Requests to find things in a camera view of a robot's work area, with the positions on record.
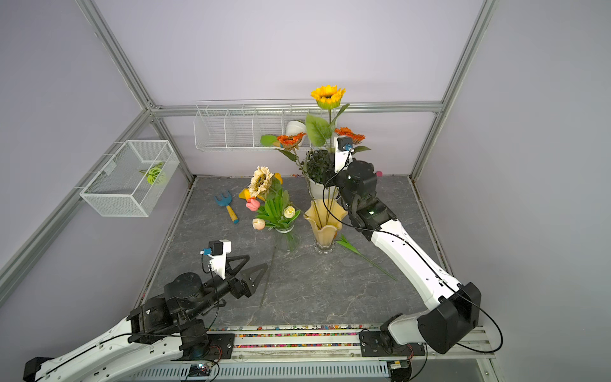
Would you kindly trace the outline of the clear glass vase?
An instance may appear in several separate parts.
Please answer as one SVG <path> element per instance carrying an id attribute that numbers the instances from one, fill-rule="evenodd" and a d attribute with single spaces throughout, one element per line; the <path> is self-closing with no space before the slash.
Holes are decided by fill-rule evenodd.
<path id="1" fill-rule="evenodd" d="M 294 229 L 294 221 L 288 223 L 285 227 L 275 228 L 275 249 L 289 253 L 295 251 L 300 244 L 298 233 Z"/>

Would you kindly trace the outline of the yellow gerbera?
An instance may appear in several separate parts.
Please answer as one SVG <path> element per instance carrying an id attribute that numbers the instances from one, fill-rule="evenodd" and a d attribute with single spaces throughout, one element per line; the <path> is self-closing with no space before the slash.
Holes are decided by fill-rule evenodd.
<path id="1" fill-rule="evenodd" d="M 338 86 L 326 85 L 311 92 L 311 96 L 322 111 L 327 111 L 328 116 L 324 119 L 309 113 L 305 118 L 305 127 L 308 140 L 313 147 L 327 147 L 337 120 L 350 106 L 349 103 L 342 104 L 346 90 Z"/>

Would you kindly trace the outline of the white tulip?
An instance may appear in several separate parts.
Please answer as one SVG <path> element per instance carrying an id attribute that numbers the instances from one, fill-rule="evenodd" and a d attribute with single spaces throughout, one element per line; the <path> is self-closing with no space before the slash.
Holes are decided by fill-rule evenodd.
<path id="1" fill-rule="evenodd" d="M 300 214 L 301 211 L 299 209 L 296 209 L 293 205 L 288 205 L 288 207 L 283 210 L 282 219 L 280 221 L 282 228 L 291 228 Z"/>

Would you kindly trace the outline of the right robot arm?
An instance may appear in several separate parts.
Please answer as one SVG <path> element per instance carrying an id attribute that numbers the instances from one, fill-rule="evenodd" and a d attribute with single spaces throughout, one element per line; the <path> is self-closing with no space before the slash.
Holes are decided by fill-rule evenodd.
<path id="1" fill-rule="evenodd" d="M 481 312 L 481 292 L 444 271 L 411 238 L 398 217 L 376 195 L 373 165 L 346 160 L 328 174 L 326 184 L 339 192 L 350 225 L 384 252 L 418 291 L 426 310 L 398 314 L 383 325 L 396 345 L 423 341 L 445 354 L 475 329 Z"/>

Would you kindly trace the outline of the pink tulip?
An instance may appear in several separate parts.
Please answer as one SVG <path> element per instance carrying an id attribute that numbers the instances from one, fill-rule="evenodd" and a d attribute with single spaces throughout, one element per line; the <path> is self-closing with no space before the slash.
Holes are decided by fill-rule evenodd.
<path id="1" fill-rule="evenodd" d="M 246 207 L 256 214 L 257 218 L 266 221 L 278 221 L 282 219 L 282 211 L 275 206 L 274 202 L 261 202 L 259 199 L 249 199 Z"/>
<path id="2" fill-rule="evenodd" d="M 263 230 L 263 229 L 286 230 L 289 228 L 289 225 L 286 222 L 266 221 L 261 218 L 254 219 L 252 221 L 252 226 L 255 230 Z"/>

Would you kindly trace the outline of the yellow fluted vase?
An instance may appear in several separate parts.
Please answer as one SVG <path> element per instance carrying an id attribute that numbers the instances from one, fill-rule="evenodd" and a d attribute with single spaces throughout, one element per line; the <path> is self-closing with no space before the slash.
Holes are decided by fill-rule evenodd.
<path id="1" fill-rule="evenodd" d="M 334 247 L 337 234 L 342 230 L 342 220 L 348 212 L 334 199 L 316 199 L 310 202 L 305 219 L 313 230 L 315 248 L 320 253 L 329 253 Z"/>

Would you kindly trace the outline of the orange gerbera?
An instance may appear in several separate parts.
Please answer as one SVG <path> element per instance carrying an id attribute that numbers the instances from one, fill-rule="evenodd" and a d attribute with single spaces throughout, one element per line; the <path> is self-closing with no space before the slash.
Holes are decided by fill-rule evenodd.
<path id="1" fill-rule="evenodd" d="M 289 160 L 291 160 L 291 162 L 294 162 L 297 165 L 297 167 L 299 168 L 299 170 L 302 173 L 302 176 L 307 181 L 308 192 L 310 194 L 310 197 L 312 198 L 312 200 L 315 200 L 313 199 L 312 194 L 311 194 L 309 179 L 304 175 L 304 170 L 302 168 L 302 161 L 305 160 L 307 153 L 309 151 L 306 153 L 303 159 L 301 159 L 298 155 L 299 146 L 302 143 L 302 140 L 304 139 L 305 136 L 306 135 L 304 133 L 301 133 L 299 135 L 294 135 L 294 136 L 280 135 L 278 137 L 278 141 L 280 141 L 281 146 L 278 147 L 278 150 L 283 155 L 285 155 Z"/>
<path id="2" fill-rule="evenodd" d="M 364 218 L 360 216 L 358 212 L 361 209 L 365 209 L 368 205 L 372 204 L 371 200 L 376 194 L 376 172 L 374 171 L 374 167 L 371 163 L 353 159 L 353 154 L 361 149 L 360 147 L 357 147 L 357 145 L 359 143 L 362 143 L 362 141 L 365 139 L 364 135 L 358 135 L 356 133 L 353 133 L 348 127 L 336 128 L 334 131 L 334 135 L 332 136 L 333 144 L 335 135 L 346 135 L 353 139 L 353 151 L 351 153 L 351 158 L 349 163 L 345 166 L 343 170 L 348 170 L 357 166 L 360 167 L 361 170 L 363 170 L 363 183 L 361 186 L 363 199 L 354 201 L 343 201 L 337 189 L 337 196 L 333 195 L 332 198 L 339 198 L 341 200 L 341 203 L 344 205 L 343 208 L 348 212 L 348 217 L 351 221 L 351 226 L 354 227 L 354 229 L 356 229 L 358 232 L 363 232 L 363 229 L 366 229 L 366 223 L 364 221 Z"/>

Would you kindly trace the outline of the yellow sunflower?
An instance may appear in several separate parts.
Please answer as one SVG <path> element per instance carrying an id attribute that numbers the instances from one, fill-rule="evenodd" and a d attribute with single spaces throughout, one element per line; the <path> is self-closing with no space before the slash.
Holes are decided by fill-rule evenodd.
<path id="1" fill-rule="evenodd" d="M 263 288 L 262 298 L 261 298 L 261 302 L 259 304 L 259 308 L 263 308 L 263 305 L 266 302 L 267 290 L 268 290 L 268 287 L 269 287 L 270 279 L 271 279 L 273 268 L 274 268 L 275 257 L 276 257 L 276 249 L 274 248 L 272 250 L 272 252 L 271 252 L 270 261 L 267 264 L 268 265 L 268 269 L 266 271 L 266 278 L 265 278 L 265 283 L 263 285 L 264 288 Z"/>

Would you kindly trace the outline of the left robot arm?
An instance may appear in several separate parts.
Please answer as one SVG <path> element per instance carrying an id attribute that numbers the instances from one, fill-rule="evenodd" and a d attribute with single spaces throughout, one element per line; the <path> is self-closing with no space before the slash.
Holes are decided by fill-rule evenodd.
<path id="1" fill-rule="evenodd" d="M 25 364 L 25 381 L 116 381 L 163 361 L 180 360 L 210 347 L 203 316 L 230 294 L 251 297 L 267 264 L 247 268 L 249 256 L 224 277 L 204 281 L 194 272 L 178 275 L 162 294 L 136 307 L 118 324 L 79 348 L 56 358 L 35 357 Z"/>

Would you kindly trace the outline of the cream gerbera flower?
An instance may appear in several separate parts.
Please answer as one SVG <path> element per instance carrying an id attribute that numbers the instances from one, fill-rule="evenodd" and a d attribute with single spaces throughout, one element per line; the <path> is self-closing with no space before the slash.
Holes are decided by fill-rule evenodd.
<path id="1" fill-rule="evenodd" d="M 248 186 L 248 189 L 251 193 L 251 198 L 259 199 L 261 202 L 265 202 L 269 194 L 278 193 L 271 189 L 272 176 L 274 174 L 275 173 L 272 173 L 272 171 L 266 166 L 257 167 L 256 171 L 253 173 L 250 184 Z M 290 205 L 293 205 L 296 209 L 298 209 L 297 205 L 291 199 L 290 193 L 289 197 Z"/>

